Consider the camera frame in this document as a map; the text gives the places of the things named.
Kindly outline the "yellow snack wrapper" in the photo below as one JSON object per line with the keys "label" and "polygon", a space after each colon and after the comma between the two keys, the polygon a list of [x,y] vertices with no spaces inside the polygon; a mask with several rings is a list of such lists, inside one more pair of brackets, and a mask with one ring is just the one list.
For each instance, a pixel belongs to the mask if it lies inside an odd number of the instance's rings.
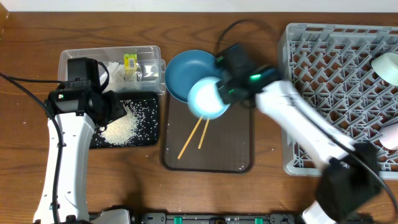
{"label": "yellow snack wrapper", "polygon": [[137,81],[137,55],[124,54],[124,79],[126,82]]}

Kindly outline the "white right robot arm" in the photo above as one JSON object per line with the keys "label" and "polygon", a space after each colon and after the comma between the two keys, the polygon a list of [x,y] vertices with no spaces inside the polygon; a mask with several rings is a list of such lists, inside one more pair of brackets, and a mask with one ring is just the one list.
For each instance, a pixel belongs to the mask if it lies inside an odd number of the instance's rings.
{"label": "white right robot arm", "polygon": [[217,83],[225,104],[251,101],[302,146],[322,173],[315,201],[302,213],[305,223],[340,223],[377,196],[383,181],[376,149],[334,128],[298,93],[278,69],[259,66],[239,44],[216,54],[225,72]]}

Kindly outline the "dark blue plate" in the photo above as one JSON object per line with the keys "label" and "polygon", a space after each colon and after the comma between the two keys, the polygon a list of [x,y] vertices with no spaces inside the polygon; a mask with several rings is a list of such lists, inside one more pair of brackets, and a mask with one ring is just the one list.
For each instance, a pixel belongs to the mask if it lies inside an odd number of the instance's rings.
{"label": "dark blue plate", "polygon": [[215,57],[202,50],[187,50],[167,65],[165,85],[174,98],[186,103],[191,88],[205,77],[223,78],[221,70],[215,66]]}

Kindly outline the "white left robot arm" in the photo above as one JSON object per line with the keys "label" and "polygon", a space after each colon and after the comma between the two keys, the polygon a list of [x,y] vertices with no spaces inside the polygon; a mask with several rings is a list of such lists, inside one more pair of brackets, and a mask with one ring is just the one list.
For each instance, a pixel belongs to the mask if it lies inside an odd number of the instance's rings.
{"label": "white left robot arm", "polygon": [[125,116],[109,81],[101,81],[103,62],[72,58],[68,79],[44,101],[48,117],[49,156],[44,188],[34,223],[88,223],[86,175],[90,142],[97,129]]}

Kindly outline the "light blue bowl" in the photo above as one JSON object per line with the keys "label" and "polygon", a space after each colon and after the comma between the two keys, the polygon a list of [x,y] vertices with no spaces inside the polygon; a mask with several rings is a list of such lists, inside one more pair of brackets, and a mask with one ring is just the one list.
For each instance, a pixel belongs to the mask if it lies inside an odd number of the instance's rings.
{"label": "light blue bowl", "polygon": [[197,118],[216,119],[224,114],[230,104],[224,104],[216,84],[218,77],[205,77],[197,81],[188,93],[188,108]]}

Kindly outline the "white napkin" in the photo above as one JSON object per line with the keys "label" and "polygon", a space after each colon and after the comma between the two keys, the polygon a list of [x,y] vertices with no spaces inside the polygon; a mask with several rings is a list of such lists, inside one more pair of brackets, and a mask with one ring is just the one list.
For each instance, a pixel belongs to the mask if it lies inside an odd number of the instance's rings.
{"label": "white napkin", "polygon": [[106,89],[121,91],[126,84],[124,64],[110,62],[108,63],[107,69],[109,72],[109,83]]}

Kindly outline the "small pink bowl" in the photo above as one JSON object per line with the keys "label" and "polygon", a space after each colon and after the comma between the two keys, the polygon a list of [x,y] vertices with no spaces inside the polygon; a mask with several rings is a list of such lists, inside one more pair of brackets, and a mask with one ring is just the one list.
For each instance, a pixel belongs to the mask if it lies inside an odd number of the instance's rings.
{"label": "small pink bowl", "polygon": [[398,146],[398,133],[397,133],[398,124],[392,124],[390,126],[386,126],[380,130],[381,138],[380,143],[383,147],[388,150],[396,151]]}

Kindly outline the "mint green bowl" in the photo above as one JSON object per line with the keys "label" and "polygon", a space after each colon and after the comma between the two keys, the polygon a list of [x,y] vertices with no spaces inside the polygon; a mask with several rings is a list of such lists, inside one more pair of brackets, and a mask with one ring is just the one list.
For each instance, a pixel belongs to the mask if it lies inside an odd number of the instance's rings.
{"label": "mint green bowl", "polygon": [[374,59],[371,62],[371,66],[384,81],[397,86],[397,54],[386,52]]}

